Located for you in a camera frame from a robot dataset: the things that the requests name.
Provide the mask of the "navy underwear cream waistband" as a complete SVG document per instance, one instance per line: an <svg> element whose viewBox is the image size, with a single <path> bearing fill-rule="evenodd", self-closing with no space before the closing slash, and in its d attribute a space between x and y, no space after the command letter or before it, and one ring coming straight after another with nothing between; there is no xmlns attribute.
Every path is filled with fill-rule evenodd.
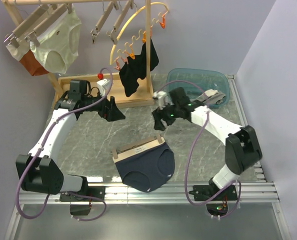
<svg viewBox="0 0 297 240"><path fill-rule="evenodd" d="M174 174L175 156L167 143L137 152L115 163L122 183L142 192L152 192Z"/></svg>

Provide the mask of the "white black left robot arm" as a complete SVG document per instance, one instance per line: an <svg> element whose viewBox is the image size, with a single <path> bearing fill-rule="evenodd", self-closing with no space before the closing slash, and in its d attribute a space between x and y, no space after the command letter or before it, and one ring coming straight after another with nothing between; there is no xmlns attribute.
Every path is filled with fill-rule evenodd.
<svg viewBox="0 0 297 240"><path fill-rule="evenodd" d="M15 161L20 189L49 195L71 192L78 201L89 197L87 178L64 174L57 165L58 156L68 134L84 112L96 112L108 122L126 118L118 109L115 98L107 97L112 86L112 80L99 80L98 93L92 96L89 81L71 80L69 90L56 102L51 120L37 144Z"/></svg>

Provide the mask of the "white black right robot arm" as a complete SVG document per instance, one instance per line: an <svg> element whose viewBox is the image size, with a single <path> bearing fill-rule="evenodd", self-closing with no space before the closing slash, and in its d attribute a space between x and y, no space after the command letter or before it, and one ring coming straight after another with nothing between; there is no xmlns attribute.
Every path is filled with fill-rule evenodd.
<svg viewBox="0 0 297 240"><path fill-rule="evenodd" d="M225 146L224 166L209 180L203 204L220 200L240 175L263 157L255 129L235 124L210 109L207 99L190 100L183 87L156 91L158 107L152 112L154 129L164 131L181 118L208 131Z"/></svg>

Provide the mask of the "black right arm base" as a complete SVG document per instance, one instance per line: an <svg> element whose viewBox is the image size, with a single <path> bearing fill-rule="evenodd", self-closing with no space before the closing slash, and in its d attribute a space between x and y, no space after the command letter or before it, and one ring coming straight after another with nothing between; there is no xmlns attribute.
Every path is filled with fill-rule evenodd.
<svg viewBox="0 0 297 240"><path fill-rule="evenodd" d="M193 190L188 193L193 195L193 198L197 202L203 202L215 195L219 189L216 185L194 185ZM238 199L238 193L234 185L230 185L227 189L216 196L213 201L236 201Z"/></svg>

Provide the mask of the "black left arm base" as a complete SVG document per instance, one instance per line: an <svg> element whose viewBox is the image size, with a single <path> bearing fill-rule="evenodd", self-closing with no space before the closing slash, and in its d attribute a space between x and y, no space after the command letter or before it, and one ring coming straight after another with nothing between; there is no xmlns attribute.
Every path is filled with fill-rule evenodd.
<svg viewBox="0 0 297 240"><path fill-rule="evenodd" d="M93 201L90 197L96 197L98 199L104 200L106 193L105 186L90 186L87 188L86 192L78 192L78 195L83 195L86 197L79 197L72 195L70 193L61 193L59 197L60 202L89 202Z"/></svg>

